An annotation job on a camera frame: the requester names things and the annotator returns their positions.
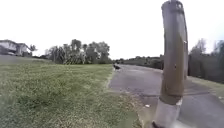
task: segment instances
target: metal pole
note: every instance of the metal pole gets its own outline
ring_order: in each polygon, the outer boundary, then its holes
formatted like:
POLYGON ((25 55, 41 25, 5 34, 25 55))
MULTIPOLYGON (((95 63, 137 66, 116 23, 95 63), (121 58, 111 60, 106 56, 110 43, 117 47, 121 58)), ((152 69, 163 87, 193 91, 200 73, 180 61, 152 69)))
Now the metal pole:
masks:
POLYGON ((173 128, 179 116, 184 80, 187 77, 187 29, 181 2, 165 2, 162 5, 162 14, 165 40, 164 69, 153 126, 173 128))

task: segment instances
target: sky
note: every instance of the sky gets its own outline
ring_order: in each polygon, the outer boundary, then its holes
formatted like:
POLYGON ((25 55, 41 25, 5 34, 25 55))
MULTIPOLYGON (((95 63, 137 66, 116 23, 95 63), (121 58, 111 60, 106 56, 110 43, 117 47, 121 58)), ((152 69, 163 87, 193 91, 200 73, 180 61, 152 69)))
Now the sky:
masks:
MULTIPOLYGON (((224 39, 222 0, 180 0, 191 49, 200 38, 207 52, 224 39)), ((164 53, 161 5, 165 0, 0 0, 0 40, 36 45, 105 41, 112 59, 164 53)))

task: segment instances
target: post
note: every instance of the post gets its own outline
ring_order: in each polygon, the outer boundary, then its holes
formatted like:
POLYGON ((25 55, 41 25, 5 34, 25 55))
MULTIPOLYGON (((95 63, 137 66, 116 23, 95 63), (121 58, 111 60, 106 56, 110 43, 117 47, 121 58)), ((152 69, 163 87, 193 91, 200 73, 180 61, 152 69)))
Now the post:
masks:
POLYGON ((173 128, 179 116, 187 77, 187 29, 184 9, 177 0, 162 5, 164 24, 164 69, 160 97, 152 125, 173 128))

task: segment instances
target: treeline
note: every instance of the treeline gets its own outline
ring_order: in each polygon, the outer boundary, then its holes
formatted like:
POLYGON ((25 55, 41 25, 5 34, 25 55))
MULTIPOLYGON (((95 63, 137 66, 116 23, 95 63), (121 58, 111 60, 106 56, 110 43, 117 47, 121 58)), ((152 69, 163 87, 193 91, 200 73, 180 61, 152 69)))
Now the treeline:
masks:
POLYGON ((109 51, 110 46, 105 42, 87 45, 74 39, 70 44, 51 47, 44 57, 58 64, 107 64, 112 63, 109 51))
MULTIPOLYGON (((212 53, 206 54, 206 40, 201 39, 188 56, 188 75, 224 83, 224 41, 217 41, 212 53)), ((116 63, 163 69, 163 56, 118 59, 116 63)))

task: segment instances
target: black dog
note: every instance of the black dog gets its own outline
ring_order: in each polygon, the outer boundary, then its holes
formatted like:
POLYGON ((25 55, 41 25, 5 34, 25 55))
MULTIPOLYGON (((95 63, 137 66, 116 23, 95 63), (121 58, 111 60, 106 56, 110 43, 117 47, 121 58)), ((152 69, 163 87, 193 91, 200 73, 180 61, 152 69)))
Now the black dog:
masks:
POLYGON ((117 66, 117 65, 115 65, 115 64, 113 64, 113 66, 114 66, 114 69, 115 69, 115 70, 119 70, 119 69, 121 69, 119 66, 117 66))

